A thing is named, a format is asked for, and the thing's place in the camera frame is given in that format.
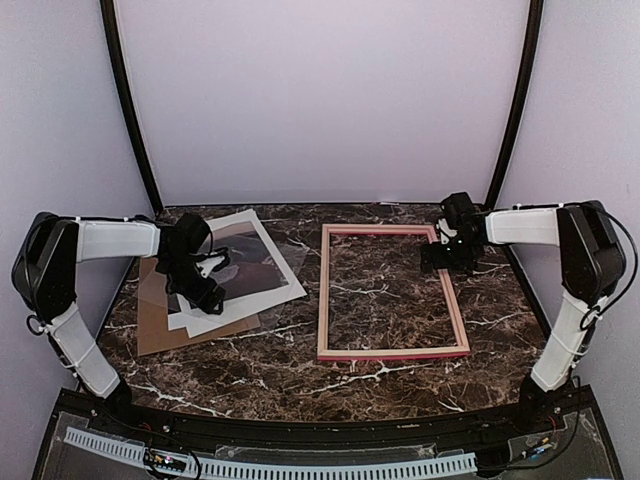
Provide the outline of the clear acrylic sheet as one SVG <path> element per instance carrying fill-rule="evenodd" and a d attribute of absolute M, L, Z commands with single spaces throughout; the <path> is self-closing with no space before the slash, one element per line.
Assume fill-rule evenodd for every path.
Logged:
<path fill-rule="evenodd" d="M 307 257 L 308 249 L 306 247 L 282 243 L 277 243 L 276 246 L 281 250 L 285 259 L 287 260 L 297 277 L 297 274 L 300 272 L 301 267 Z M 277 319 L 279 319 L 280 314 L 283 312 L 285 305 L 288 302 L 255 314 L 259 316 L 261 326 L 273 326 L 276 323 Z"/>

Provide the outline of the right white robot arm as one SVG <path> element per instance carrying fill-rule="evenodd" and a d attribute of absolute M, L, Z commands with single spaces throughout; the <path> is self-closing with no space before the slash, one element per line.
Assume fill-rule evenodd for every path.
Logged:
<path fill-rule="evenodd" d="M 617 236 L 622 225 L 596 200 L 481 211 L 458 192 L 440 209 L 434 239 L 420 248 L 424 272 L 471 272 L 488 246 L 558 248 L 562 303 L 530 382 L 541 392 L 559 389 L 586 354 L 597 321 L 620 296 L 616 287 L 627 269 Z"/>

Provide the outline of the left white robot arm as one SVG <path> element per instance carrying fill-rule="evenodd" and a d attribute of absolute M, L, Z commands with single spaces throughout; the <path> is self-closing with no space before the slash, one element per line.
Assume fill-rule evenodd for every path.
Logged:
<path fill-rule="evenodd" d="M 44 335 L 62 366 L 82 387 L 106 402 L 103 421 L 120 436 L 141 427 L 140 412 L 130 406 L 131 391 L 90 333 L 77 304 L 78 264 L 109 258 L 153 258 L 166 290 L 207 314 L 223 311 L 225 289 L 205 267 L 227 267 L 230 254 L 214 247 L 213 232 L 199 216 L 185 214 L 174 224 L 145 216 L 71 217 L 41 212 L 33 220 L 11 270 L 11 280 L 30 315 L 35 336 Z"/>

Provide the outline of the pink wooden picture frame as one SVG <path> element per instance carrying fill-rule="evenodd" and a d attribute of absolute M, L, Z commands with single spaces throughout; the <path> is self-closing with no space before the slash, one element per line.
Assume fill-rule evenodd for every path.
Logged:
<path fill-rule="evenodd" d="M 317 333 L 317 358 L 319 361 L 384 361 L 384 360 L 428 360 L 458 358 L 471 353 L 470 343 L 461 317 L 457 298 L 447 270 L 438 275 L 446 300 L 455 346 L 377 349 L 377 350 L 333 350 L 329 348 L 329 298 L 330 298 L 330 237 L 344 235 L 413 235 L 425 236 L 429 244 L 436 241 L 436 229 L 425 225 L 384 224 L 324 224 L 321 235 L 321 266 L 319 285 L 319 315 Z"/>

